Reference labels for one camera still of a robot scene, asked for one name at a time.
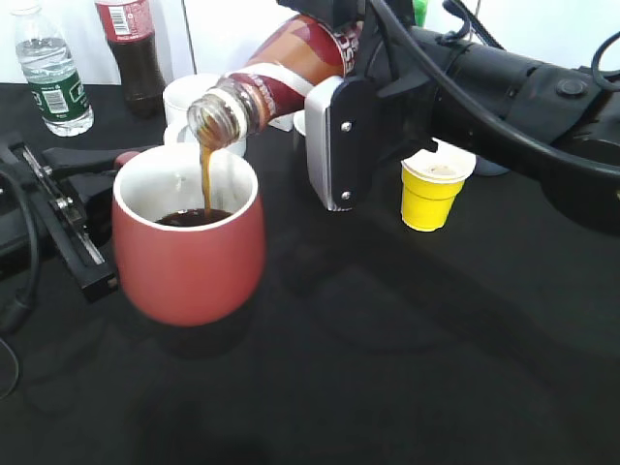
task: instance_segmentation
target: black tablecloth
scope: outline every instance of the black tablecloth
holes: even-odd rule
[[[87,90],[94,128],[60,139],[24,86],[0,85],[0,133],[37,150],[160,142],[163,118]],[[45,264],[10,339],[24,371],[0,403],[1,463],[618,463],[620,239],[515,174],[470,180],[435,233],[402,225],[398,164],[364,206],[328,213],[298,189],[290,146],[250,141],[268,264],[223,322],[155,325],[121,292],[88,305]]]

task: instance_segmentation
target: dark liquid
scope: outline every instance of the dark liquid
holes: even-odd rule
[[[162,218],[157,223],[175,228],[193,228],[226,220],[231,215],[228,211],[216,210],[215,208],[211,208],[208,211],[204,208],[197,208],[195,210],[177,211],[166,218]]]
[[[108,44],[118,64],[129,110],[140,118],[161,112],[166,83],[157,61],[155,34],[135,42]]]

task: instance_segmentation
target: bottle label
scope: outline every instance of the bottle label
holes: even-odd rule
[[[30,82],[30,89],[47,121],[72,121],[85,114],[90,107],[78,72],[51,84]]]
[[[357,27],[333,33],[315,19],[298,15],[256,51],[246,68],[229,77],[259,89],[268,120],[297,111],[315,85],[353,69],[359,33]]]
[[[125,5],[96,5],[110,42],[136,42],[154,31],[148,0],[130,0]]]

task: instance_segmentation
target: green label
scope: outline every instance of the green label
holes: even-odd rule
[[[30,82],[30,89],[47,121],[71,121],[85,114],[90,106],[78,72],[51,84]]]

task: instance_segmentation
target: plastic bottle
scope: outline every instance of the plastic bottle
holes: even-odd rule
[[[355,65],[360,27],[334,33],[297,15],[254,53],[246,67],[220,79],[190,107],[189,125],[216,150],[262,131],[272,119],[303,109],[308,92]]]
[[[148,118],[163,110],[166,83],[157,61],[148,0],[96,0],[130,112]]]
[[[88,131],[95,116],[76,64],[38,0],[14,1],[15,52],[42,117],[56,136]]]
[[[414,0],[414,10],[416,12],[416,25],[424,27],[426,22],[426,10],[428,9],[428,0]]]

